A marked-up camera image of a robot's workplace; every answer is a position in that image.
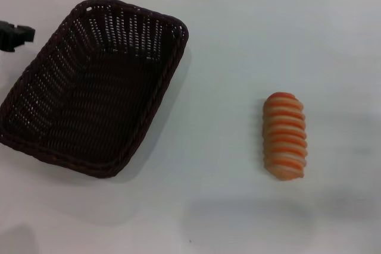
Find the wicker basket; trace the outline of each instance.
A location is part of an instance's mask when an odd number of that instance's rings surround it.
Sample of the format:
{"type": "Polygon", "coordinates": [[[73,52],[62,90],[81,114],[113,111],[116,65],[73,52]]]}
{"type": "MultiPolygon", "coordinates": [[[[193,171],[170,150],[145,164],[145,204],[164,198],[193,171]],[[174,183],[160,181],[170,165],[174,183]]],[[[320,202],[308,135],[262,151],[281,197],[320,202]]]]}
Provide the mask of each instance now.
{"type": "Polygon", "coordinates": [[[178,19],[116,0],[77,5],[0,107],[0,142],[98,178],[135,153],[184,53],[178,19]]]}

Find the orange striped pastry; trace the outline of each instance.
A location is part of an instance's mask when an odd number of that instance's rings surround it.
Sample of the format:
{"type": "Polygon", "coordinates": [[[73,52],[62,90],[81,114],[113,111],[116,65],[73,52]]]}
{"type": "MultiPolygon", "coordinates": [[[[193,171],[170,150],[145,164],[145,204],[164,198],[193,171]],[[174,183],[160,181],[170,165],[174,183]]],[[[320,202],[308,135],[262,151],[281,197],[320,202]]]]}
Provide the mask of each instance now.
{"type": "Polygon", "coordinates": [[[307,162],[303,104],[276,92],[263,105],[264,166],[279,180],[303,178],[307,162]]]}

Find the white surface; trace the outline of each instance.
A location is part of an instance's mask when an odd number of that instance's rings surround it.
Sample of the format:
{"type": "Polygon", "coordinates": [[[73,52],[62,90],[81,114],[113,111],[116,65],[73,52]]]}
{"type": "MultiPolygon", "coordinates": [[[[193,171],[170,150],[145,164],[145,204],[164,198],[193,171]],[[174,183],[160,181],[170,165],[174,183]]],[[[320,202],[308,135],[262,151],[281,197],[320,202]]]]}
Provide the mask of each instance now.
{"type": "MultiPolygon", "coordinates": [[[[37,31],[0,54],[0,101],[80,1],[0,0],[37,31]]],[[[381,0],[122,1],[189,28],[151,128],[109,180],[0,146],[1,253],[379,253],[381,0]],[[261,166],[261,106],[280,90],[305,105],[302,180],[261,166]]]]}

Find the white table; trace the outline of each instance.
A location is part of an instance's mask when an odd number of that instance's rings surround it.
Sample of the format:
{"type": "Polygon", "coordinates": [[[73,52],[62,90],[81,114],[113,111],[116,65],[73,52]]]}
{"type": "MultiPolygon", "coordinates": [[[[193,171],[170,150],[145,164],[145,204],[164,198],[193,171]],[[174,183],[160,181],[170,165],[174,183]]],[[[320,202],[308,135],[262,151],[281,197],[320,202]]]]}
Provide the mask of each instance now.
{"type": "MultiPolygon", "coordinates": [[[[0,0],[34,43],[0,53],[0,101],[82,0],[0,0]]],[[[381,0],[122,0],[190,38],[130,164],[98,180],[0,146],[0,253],[321,254],[381,248],[381,0]],[[261,106],[296,94],[305,178],[261,165],[261,106]]]]}

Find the rectangular basket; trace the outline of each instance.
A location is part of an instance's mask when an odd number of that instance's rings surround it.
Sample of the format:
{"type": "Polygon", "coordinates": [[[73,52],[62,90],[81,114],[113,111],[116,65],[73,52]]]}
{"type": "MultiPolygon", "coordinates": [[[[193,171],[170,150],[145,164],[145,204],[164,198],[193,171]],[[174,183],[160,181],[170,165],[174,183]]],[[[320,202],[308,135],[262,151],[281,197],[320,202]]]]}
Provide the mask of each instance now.
{"type": "Polygon", "coordinates": [[[148,131],[184,53],[178,19],[117,0],[78,4],[0,107],[0,142],[115,176],[148,131]]]}

